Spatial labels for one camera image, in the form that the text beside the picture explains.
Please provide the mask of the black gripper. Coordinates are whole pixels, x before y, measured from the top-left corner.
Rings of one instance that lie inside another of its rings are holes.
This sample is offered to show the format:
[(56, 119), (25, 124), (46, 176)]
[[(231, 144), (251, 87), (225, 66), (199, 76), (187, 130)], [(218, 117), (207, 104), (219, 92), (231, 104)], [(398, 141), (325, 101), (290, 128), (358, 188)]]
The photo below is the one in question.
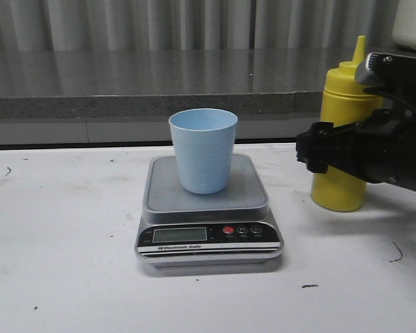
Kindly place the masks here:
[(415, 116), (377, 110), (344, 126), (319, 121), (295, 143), (297, 161), (312, 173), (334, 167), (369, 183), (416, 191)]

